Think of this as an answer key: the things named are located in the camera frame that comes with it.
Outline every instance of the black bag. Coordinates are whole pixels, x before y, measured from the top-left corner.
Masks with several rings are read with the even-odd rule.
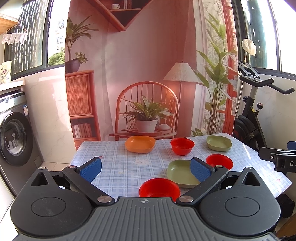
[[[293,214],[295,202],[291,200],[286,194],[279,195],[276,200],[281,207],[281,217],[289,218]]]

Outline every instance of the washing machine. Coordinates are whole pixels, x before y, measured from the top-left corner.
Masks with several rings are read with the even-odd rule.
[[[0,96],[0,123],[0,175],[17,196],[42,163],[24,92]]]

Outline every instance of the table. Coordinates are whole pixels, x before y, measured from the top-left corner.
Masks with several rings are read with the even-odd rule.
[[[266,183],[274,197],[284,192],[292,183],[281,172],[274,171],[274,164],[261,160],[258,153],[232,136],[218,134],[229,138],[232,148],[222,154],[228,156],[234,165],[231,171],[242,171],[244,167],[253,167]],[[71,165],[81,166],[95,156],[102,160],[102,171],[92,184],[115,200],[119,196],[139,196],[143,182],[155,178],[167,178],[168,164],[177,159],[191,160],[198,157],[205,161],[210,154],[221,153],[207,147],[206,136],[189,137],[195,146],[186,156],[176,155],[171,150],[170,139],[156,140],[154,149],[147,154],[132,153],[126,150],[125,141],[91,142],[85,141],[71,161]],[[188,189],[181,188],[181,194]]]

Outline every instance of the blue gripper pad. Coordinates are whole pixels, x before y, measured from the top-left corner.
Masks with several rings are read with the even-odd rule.
[[[77,168],[76,172],[88,182],[92,182],[102,170],[102,161],[99,157],[94,157]]]
[[[296,141],[289,141],[287,143],[287,149],[288,150],[296,150]]]
[[[215,168],[211,167],[201,159],[194,157],[190,162],[190,171],[197,180],[203,182],[215,172]]]

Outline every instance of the window frame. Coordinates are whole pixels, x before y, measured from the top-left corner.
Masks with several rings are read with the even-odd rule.
[[[11,80],[16,80],[31,74],[36,74],[42,71],[46,71],[49,69],[55,69],[59,67],[64,67],[65,64],[57,64],[53,66],[48,66],[48,39],[49,39],[49,26],[50,26],[50,16],[52,13],[52,6],[53,6],[54,0],[49,0],[48,7],[45,15],[45,21],[44,21],[44,30],[43,30],[43,39],[42,39],[42,64],[39,66],[36,66],[31,69],[27,69],[25,71],[19,72],[17,74],[11,75]]]
[[[267,69],[267,68],[258,68],[254,67],[259,74],[266,74],[271,76],[282,77],[290,80],[296,80],[296,74],[283,72],[281,70],[281,45],[279,41],[279,32],[277,28],[277,21],[274,15],[274,11],[271,5],[270,0],[266,0],[269,6],[269,10],[271,13],[271,18],[274,26],[274,32],[276,37],[276,69]],[[237,46],[239,46],[238,50],[238,59],[240,61],[244,61],[244,50],[242,48],[241,42],[243,39],[247,38],[247,27],[244,20],[244,11],[240,0],[231,0],[231,4],[233,6],[234,13],[234,22],[237,33]]]

